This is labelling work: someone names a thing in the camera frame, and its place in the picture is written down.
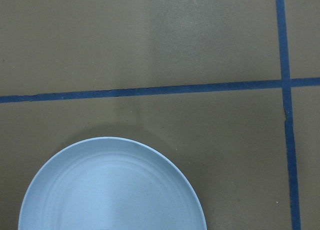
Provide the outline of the blue plate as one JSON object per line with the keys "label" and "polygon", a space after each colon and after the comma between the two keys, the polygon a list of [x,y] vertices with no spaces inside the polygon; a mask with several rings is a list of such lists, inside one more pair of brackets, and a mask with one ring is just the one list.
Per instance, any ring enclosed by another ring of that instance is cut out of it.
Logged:
{"label": "blue plate", "polygon": [[20,230],[205,230],[185,175],[142,143],[97,137],[52,156],[22,202]]}

